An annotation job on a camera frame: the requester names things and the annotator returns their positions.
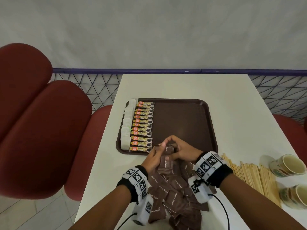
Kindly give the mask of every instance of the white table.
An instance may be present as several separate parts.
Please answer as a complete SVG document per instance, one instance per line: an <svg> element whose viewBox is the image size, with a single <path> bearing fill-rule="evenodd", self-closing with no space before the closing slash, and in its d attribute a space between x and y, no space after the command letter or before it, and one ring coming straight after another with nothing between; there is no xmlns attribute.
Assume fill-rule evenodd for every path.
<svg viewBox="0 0 307 230"><path fill-rule="evenodd" d="M115 147L125 104L131 98L186 98L204 100L210 110L219 153L235 163L267 163L268 156L296 155L274 117L246 74L125 74L89 177L76 221L112 191L123 172L139 165L144 156L120 154ZM285 186L306 183L307 175L278 179ZM231 229L248 229L224 194L217 196L224 204ZM131 213L130 204L119 223ZM214 198L210 212L203 212L205 229L227 229L225 212ZM307 210L283 209L307 227ZM169 229L163 221L140 227L127 221L124 229Z"/></svg>

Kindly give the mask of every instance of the right hand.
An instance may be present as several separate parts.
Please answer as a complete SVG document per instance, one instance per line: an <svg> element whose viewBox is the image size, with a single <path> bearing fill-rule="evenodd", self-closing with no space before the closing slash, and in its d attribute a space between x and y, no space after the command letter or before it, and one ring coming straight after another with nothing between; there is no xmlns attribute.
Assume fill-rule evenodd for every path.
<svg viewBox="0 0 307 230"><path fill-rule="evenodd" d="M179 139L175 135L167 137L163 141L163 143L167 144L171 140L173 140L178 145L178 152L165 157L166 160L181 159L184 161L192 162L196 161L199 155L202 154L201 150L190 146L187 142L183 141L182 139Z"/></svg>

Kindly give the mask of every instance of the brown tray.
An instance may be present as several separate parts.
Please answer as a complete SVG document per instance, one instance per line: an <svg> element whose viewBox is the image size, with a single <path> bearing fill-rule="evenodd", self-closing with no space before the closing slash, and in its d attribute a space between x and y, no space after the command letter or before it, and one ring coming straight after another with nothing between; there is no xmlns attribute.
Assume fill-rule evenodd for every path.
<svg viewBox="0 0 307 230"><path fill-rule="evenodd" d="M209 107L204 101L199 99L160 98L139 98L138 100L155 103L151 129L153 145L162 143L170 135L175 135L202 151L218 153ZM116 140L116 148L123 154L148 154L122 150L120 148L120 129Z"/></svg>

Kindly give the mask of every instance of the white floor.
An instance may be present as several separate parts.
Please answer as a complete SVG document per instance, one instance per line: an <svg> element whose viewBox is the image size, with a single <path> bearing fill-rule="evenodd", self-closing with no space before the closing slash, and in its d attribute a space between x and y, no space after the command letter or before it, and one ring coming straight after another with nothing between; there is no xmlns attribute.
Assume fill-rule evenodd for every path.
<svg viewBox="0 0 307 230"><path fill-rule="evenodd" d="M0 197L0 229L67 230L75 221L79 205L67 197L64 188L41 200Z"/></svg>

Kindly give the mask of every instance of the chair backrest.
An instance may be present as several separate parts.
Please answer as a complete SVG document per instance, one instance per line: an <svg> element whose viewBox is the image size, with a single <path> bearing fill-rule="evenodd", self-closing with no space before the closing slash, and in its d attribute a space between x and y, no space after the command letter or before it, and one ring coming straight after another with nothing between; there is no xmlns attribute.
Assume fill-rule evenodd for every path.
<svg viewBox="0 0 307 230"><path fill-rule="evenodd" d="M23 56L14 57L10 48ZM50 197L67 180L91 117L91 102L69 81L48 84L52 66L31 46L0 48L0 61L2 58L14 61L6 59L2 69L8 73L0 73L0 90L6 94L0 96L1 112L5 112L0 122L0 195Z"/></svg>

